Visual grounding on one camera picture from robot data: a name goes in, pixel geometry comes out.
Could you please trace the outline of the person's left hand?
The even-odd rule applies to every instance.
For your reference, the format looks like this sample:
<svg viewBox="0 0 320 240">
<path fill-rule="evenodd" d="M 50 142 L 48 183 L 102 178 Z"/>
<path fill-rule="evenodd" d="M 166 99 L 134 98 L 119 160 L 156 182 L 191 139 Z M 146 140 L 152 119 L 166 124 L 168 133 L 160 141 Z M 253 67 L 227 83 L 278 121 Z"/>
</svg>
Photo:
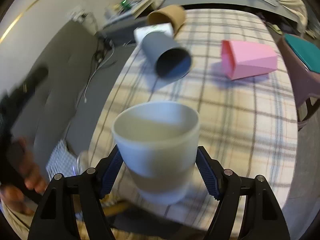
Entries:
<svg viewBox="0 0 320 240">
<path fill-rule="evenodd" d="M 47 188 L 47 181 L 41 175 L 39 166 L 34 162 L 32 152 L 27 149 L 27 141 L 20 138 L 17 142 L 23 148 L 22 160 L 19 161 L 17 170 L 24 179 L 27 189 L 43 194 Z M 28 216 L 34 214 L 34 210 L 26 204 L 25 195 L 14 185 L 1 185 L 1 201 L 18 213 Z"/>
</svg>

